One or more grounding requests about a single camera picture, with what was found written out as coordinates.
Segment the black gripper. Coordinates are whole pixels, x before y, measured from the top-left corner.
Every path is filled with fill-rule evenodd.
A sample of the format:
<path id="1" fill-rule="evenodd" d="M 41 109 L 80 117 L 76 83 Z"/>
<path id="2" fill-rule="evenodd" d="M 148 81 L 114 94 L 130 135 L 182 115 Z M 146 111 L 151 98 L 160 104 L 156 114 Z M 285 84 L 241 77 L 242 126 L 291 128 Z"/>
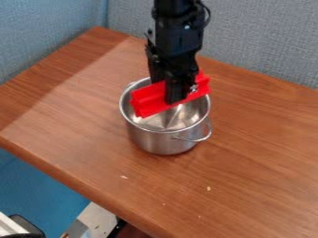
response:
<path id="1" fill-rule="evenodd" d="M 150 79 L 152 83 L 164 80 L 166 62 L 166 103 L 174 104 L 186 99 L 191 87 L 196 85 L 199 66 L 195 56 L 203 47 L 206 14 L 154 13 L 152 19 L 154 27 L 146 33 Z"/>

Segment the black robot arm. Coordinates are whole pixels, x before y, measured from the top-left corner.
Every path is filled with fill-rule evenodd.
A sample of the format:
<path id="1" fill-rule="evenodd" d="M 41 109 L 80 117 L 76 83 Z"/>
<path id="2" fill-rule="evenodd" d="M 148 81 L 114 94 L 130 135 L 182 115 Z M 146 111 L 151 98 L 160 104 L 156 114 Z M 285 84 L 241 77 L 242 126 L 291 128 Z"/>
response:
<path id="1" fill-rule="evenodd" d="M 202 0 L 154 0 L 154 28 L 147 31 L 146 54 L 152 83 L 166 82 L 164 101 L 174 104 L 196 90 L 196 53 L 210 9 Z"/>

